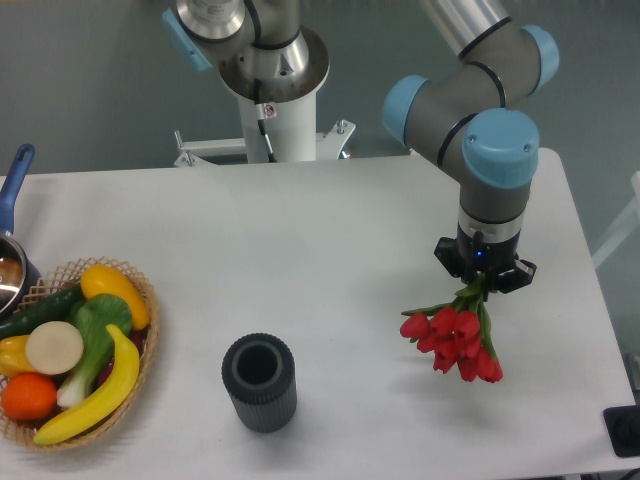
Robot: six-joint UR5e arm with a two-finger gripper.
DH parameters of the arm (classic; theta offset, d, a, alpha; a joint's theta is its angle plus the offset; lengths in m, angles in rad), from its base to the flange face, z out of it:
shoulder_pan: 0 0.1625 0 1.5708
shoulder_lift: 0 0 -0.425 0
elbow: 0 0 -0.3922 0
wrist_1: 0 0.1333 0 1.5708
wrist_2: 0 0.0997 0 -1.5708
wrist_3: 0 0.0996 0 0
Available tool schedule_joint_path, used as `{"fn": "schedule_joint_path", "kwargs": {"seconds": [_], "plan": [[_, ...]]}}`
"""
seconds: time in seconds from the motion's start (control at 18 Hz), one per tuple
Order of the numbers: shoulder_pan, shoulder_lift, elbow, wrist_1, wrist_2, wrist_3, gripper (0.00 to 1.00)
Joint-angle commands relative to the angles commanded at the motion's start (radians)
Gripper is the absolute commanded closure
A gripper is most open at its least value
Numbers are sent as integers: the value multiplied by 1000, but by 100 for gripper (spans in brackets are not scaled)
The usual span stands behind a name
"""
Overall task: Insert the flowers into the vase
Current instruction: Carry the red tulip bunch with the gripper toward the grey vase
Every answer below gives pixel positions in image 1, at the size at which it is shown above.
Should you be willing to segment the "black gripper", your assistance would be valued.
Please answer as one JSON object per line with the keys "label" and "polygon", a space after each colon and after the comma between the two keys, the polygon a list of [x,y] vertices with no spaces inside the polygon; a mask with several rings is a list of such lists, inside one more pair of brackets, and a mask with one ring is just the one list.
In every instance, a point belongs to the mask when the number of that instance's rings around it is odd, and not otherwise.
{"label": "black gripper", "polygon": [[471,284],[480,276],[488,292],[508,294],[530,285],[537,266],[521,259],[517,253],[520,234],[498,243],[485,239],[482,232],[468,236],[462,230],[456,238],[441,237],[434,255],[445,270],[464,284]]}

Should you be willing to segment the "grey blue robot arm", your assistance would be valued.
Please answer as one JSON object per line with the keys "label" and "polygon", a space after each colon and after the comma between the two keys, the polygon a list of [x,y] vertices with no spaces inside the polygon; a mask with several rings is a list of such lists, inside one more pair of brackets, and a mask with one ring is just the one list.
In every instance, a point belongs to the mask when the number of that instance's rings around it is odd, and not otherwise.
{"label": "grey blue robot arm", "polygon": [[[457,233],[435,254],[489,292],[529,285],[535,265],[517,245],[538,166],[539,131],[515,105],[555,74],[559,52],[536,26],[517,27],[497,1],[427,1],[461,68],[432,82],[412,75],[387,94],[382,121],[404,146],[460,187]],[[318,35],[296,1],[176,1],[170,37],[198,69],[216,67],[237,101],[252,163],[316,160],[316,94],[329,72]]]}

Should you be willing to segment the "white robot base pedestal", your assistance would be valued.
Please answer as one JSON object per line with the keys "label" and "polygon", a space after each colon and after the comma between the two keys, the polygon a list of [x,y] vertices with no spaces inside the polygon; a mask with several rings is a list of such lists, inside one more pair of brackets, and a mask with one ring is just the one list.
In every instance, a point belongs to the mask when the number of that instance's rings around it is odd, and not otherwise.
{"label": "white robot base pedestal", "polygon": [[302,26],[283,47],[249,45],[217,65],[226,89],[237,101],[241,138],[183,141],[174,133],[178,167],[206,158],[243,154],[250,163],[290,163],[344,159],[356,129],[340,119],[327,132],[316,128],[316,95],[329,73],[328,50]]}

